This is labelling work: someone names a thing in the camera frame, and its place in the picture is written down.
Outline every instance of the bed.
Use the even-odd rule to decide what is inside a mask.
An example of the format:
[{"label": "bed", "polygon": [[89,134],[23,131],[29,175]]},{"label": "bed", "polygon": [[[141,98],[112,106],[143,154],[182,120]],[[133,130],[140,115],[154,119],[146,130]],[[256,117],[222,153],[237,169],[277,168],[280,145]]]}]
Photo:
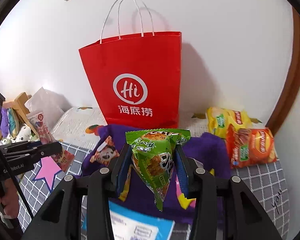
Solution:
[{"label": "bed", "polygon": [[[202,133],[207,132],[207,122],[205,119],[191,117],[192,114],[190,113],[182,113],[180,115],[180,128],[189,129],[193,137],[199,137]],[[75,155],[74,162],[67,173],[61,172],[56,176],[54,187],[56,187],[66,174],[81,174],[82,161],[100,140],[99,136],[93,133],[86,133],[87,127],[95,124],[106,125],[106,121],[99,108],[74,107],[69,109],[60,118],[51,131],[57,140],[61,140],[63,148]],[[41,180],[33,181],[39,168],[40,163],[37,163],[35,169],[28,171],[20,183],[21,189],[34,215],[49,196],[49,190],[45,183]],[[289,197],[280,161],[242,169],[233,169],[232,175],[238,175],[243,179],[266,210],[281,234],[282,239],[285,240],[289,228]],[[82,222],[86,216],[86,210],[87,197],[85,196],[82,200]],[[31,219],[21,200],[18,218],[22,229],[25,230]],[[175,223],[170,239],[188,239],[190,230],[191,225]],[[82,230],[81,236],[82,239],[85,239],[86,232]],[[221,230],[217,231],[217,239],[222,239]]]}]

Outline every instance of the purple towel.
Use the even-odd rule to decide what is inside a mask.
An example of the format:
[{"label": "purple towel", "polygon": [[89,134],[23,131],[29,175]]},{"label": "purple towel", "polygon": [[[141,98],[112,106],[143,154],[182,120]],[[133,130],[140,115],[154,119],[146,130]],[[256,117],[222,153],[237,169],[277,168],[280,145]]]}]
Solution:
[{"label": "purple towel", "polygon": [[2,107],[1,108],[1,124],[0,124],[0,130],[2,133],[2,137],[6,138],[9,133],[9,128],[8,128],[8,109]]},{"label": "purple towel", "polygon": [[[126,142],[125,132],[136,130],[139,129],[116,124],[101,127],[98,130],[101,140],[94,150],[84,159],[81,166],[82,175],[91,175],[96,170],[104,167],[103,164],[97,162],[90,163],[90,158],[108,136],[112,137],[115,148],[120,152]],[[226,145],[221,138],[210,133],[203,133],[201,137],[191,137],[182,148],[187,157],[202,162],[206,170],[210,171],[214,169],[216,177],[224,179],[230,178],[230,164],[226,152]],[[126,201],[122,202],[119,199],[111,199],[111,201],[146,215],[174,220],[179,223],[192,224],[194,208],[188,207],[184,210],[180,206],[176,195],[175,179],[176,171],[174,170],[167,195],[163,202],[162,212],[160,212],[154,204],[153,193],[147,188],[133,169],[131,171],[130,190]]]}]

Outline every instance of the orange chip bag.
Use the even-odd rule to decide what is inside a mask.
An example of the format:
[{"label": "orange chip bag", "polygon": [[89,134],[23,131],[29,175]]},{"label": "orange chip bag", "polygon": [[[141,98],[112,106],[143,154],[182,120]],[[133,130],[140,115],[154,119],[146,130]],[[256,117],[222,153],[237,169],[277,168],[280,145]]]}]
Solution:
[{"label": "orange chip bag", "polygon": [[232,168],[276,161],[274,139],[268,128],[244,129],[233,125],[226,133],[226,147]]}]

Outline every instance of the green snack package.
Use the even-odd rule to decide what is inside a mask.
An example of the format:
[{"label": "green snack package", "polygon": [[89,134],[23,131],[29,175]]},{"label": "green snack package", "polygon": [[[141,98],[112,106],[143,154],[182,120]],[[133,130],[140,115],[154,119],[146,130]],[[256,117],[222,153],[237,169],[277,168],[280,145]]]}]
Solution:
[{"label": "green snack package", "polygon": [[190,136],[189,130],[182,129],[126,132],[127,143],[132,147],[133,167],[154,193],[160,211],[172,176],[176,144],[183,145]]}]

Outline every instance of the pillow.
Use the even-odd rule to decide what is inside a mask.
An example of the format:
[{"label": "pillow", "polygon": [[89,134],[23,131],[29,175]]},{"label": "pillow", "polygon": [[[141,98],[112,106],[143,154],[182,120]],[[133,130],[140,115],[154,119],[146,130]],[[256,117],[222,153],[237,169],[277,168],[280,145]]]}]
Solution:
[{"label": "pillow", "polygon": [[15,139],[19,133],[19,119],[12,108],[8,109],[8,127],[11,137]]},{"label": "pillow", "polygon": [[8,128],[8,109],[2,107],[1,108],[1,125],[0,125],[0,130],[2,133],[2,137],[6,138],[9,133],[9,128]]}]

